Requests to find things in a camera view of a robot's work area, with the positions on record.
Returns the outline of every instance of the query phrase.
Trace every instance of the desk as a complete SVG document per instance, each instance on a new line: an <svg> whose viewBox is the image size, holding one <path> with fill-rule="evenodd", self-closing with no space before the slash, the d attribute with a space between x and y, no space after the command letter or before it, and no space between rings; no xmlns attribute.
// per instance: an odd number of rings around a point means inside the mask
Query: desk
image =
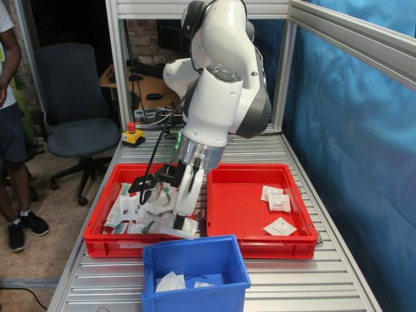
<svg viewBox="0 0 416 312"><path fill-rule="evenodd" d="M131 72L130 72L130 66L126 66L127 68L127 79L131 76ZM109 72L111 70L114 69L114 65L110 65L105 72L103 73L103 75L101 75L101 77L99 78L99 85L103 88L117 88L117 84L116 83L111 83L109 81ZM140 89L142 91L142 97L143 97L143 106L145 108L153 108L153 107L162 107L164 108L165 106L167 106L169 103L174 102L176 105L179 103L179 96L177 96L177 94L168 86L166 86L166 84L164 83L163 79L159 79L159 78L154 78L154 77L150 77L150 76L146 76L146 75L142 75L139 74L140 76L143 77L143 80L140 80L138 83L140 83ZM133 82L129 81L129 90L130 92L133 91ZM156 99L153 101L150 101L148 99L146 99L146 95L148 95L149 93L159 93L159 94L165 94L168 92L173 92L173 93L169 93L167 95L165 95L163 98L161 99ZM137 96L140 96L139 92L138 92L138 87L137 87L137 83L135 82L135 94Z"/></svg>

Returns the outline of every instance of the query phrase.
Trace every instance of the black chair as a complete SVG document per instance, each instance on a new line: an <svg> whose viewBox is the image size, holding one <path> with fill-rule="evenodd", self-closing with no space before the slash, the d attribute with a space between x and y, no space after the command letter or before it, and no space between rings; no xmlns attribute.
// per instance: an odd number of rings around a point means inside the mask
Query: black chair
<svg viewBox="0 0 416 312"><path fill-rule="evenodd" d="M107 171L112 157L93 159L91 155L117 145L120 130L109 118L110 110L98 81L94 49L86 44L57 44L34 54L38 69L46 122L51 126L47 147L59 157L79 157L79 164L51 177L51 188L59 189L56 179L84 172L78 188L78 204L88 178L96 171Z"/></svg>

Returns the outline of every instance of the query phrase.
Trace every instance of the red plastic crate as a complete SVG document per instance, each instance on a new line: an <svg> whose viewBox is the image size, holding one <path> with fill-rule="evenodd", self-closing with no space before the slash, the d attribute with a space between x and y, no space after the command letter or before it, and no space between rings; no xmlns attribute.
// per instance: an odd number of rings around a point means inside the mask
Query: red plastic crate
<svg viewBox="0 0 416 312"><path fill-rule="evenodd" d="M163 164L153 164L149 173ZM91 257L142 257L142 249L149 244L180 239L165 234L102 234L104 223L117 199L122 183L132 183L144 176L148 164L117 164L105 185L90 221L84 230L86 249Z"/></svg>
<svg viewBox="0 0 416 312"><path fill-rule="evenodd" d="M288 194L291 212L269 211L263 185ZM282 217L297 230L273 236L264 227ZM234 234L244 258L311 259L318 233L285 164L221 164L207 175L207 235Z"/></svg>

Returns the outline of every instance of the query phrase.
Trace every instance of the blue bin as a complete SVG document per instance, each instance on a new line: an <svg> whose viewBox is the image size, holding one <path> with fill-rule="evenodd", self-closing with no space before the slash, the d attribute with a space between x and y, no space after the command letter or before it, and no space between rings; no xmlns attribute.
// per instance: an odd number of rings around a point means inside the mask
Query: blue bin
<svg viewBox="0 0 416 312"><path fill-rule="evenodd" d="M161 242L143 249L143 312L242 312L250 278L234 235ZM156 280L184 274L187 289L156 291ZM194 288L201 281L214 286Z"/></svg>

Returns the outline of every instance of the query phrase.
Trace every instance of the floor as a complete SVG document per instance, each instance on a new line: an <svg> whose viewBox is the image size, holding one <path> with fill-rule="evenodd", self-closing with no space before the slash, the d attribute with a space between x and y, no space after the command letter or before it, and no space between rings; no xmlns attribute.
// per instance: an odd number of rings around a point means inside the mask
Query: floor
<svg viewBox="0 0 416 312"><path fill-rule="evenodd" d="M94 158L112 156L114 152L115 148ZM8 249L7 223L0 217L0 287L10 283L33 283L32 290L44 306L48 306L52 299L54 289L51 285L57 283L64 270L104 178L104 174L97 174L95 181L88 181L84 191L88 204L84 207L77 204L76 195L82 173L59 179L60 188L51 190L50 177L77 163L78 159L56 157L47 150L27 163L32 174L31 185L39 195L38 201L32 202L31 209L49 224L51 231L46 236L36 237L27 231L28 247L22 252L12 253ZM9 190L17 211L18 201ZM0 290L0 304L3 305L2 312L44 311L27 291Z"/></svg>

